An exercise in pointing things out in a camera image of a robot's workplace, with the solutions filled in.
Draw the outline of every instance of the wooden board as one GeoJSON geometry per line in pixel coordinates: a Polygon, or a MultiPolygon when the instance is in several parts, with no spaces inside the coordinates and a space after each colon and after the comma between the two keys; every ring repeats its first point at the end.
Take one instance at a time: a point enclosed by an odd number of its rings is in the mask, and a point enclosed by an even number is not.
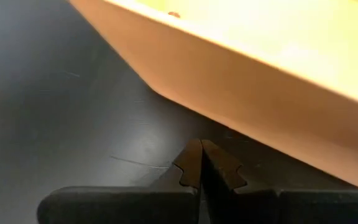
{"type": "Polygon", "coordinates": [[[70,0],[156,92],[358,185],[358,1],[269,1],[230,8],[264,16],[244,32],[224,25],[251,17],[197,21],[157,0],[70,0]]]}

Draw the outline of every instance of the black clamp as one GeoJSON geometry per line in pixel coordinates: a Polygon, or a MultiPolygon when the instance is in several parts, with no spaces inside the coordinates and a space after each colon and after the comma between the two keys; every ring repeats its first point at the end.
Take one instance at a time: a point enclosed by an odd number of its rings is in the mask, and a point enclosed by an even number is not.
{"type": "Polygon", "coordinates": [[[208,140],[192,140],[150,187],[67,187],[38,207],[40,224],[198,222],[201,181],[212,224],[357,223],[358,187],[269,185],[208,140]]]}

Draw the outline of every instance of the dark work surface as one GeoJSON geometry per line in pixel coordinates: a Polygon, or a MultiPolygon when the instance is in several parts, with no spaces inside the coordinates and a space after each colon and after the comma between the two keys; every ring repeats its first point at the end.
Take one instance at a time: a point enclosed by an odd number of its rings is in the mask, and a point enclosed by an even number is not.
{"type": "Polygon", "coordinates": [[[0,223],[60,187],[149,185],[191,138],[277,185],[347,185],[154,93],[67,2],[0,1],[0,223]]]}

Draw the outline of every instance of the black table surface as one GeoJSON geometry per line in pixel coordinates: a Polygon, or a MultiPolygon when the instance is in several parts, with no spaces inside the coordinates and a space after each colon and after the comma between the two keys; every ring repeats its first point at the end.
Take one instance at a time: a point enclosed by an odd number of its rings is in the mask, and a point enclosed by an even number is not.
{"type": "Polygon", "coordinates": [[[0,223],[60,187],[146,186],[191,138],[277,185],[347,185],[159,96],[66,1],[0,0],[0,223]]]}

